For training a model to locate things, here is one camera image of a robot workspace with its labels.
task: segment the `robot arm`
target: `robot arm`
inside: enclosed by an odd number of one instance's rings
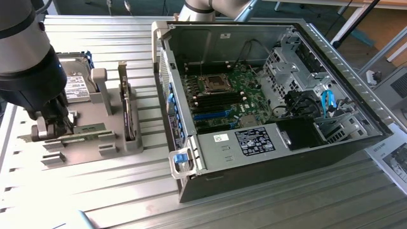
[[[0,0],[0,97],[26,108],[32,140],[72,133],[67,76],[30,0]]]
[[[215,21],[215,11],[235,21],[248,21],[258,0],[186,0],[180,21]]]

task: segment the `hard drive label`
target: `hard drive label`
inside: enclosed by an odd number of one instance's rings
[[[90,97],[87,84],[82,76],[67,77],[66,93],[67,99]]]
[[[252,156],[275,150],[264,127],[238,131],[235,134],[240,149],[246,156]]]

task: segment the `green circuit board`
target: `green circuit board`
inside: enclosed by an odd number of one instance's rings
[[[194,121],[196,128],[199,129],[200,126],[220,126],[231,124],[231,129],[239,129],[247,127],[247,120],[251,121],[250,125],[263,124],[271,117],[271,110],[267,98],[259,86],[256,75],[246,65],[239,64],[235,69],[226,74],[190,75],[183,78],[184,91],[190,107],[195,106],[194,97],[196,95],[204,95],[204,78],[218,75],[222,75],[222,77],[226,78],[227,82],[230,83],[231,87],[226,93],[244,92],[243,97],[246,97],[246,99],[239,103],[224,105],[224,110],[230,111],[227,117]],[[191,82],[195,82],[196,90],[194,90],[194,85],[191,85]]]

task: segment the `motherboard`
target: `motherboard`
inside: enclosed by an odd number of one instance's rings
[[[183,86],[199,134],[258,126],[271,117],[270,101],[248,65],[228,73],[186,75]]]

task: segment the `slotted aluminum table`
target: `slotted aluminum table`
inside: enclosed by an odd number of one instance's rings
[[[179,204],[151,63],[150,25],[171,19],[47,17],[55,50],[90,50],[95,67],[108,70],[108,87],[118,85],[118,61],[127,61],[146,150],[43,171],[35,152],[16,145],[23,109],[8,105],[0,132],[0,225],[20,205],[54,203],[84,211],[98,228],[406,228],[406,195],[365,152],[330,167]]]

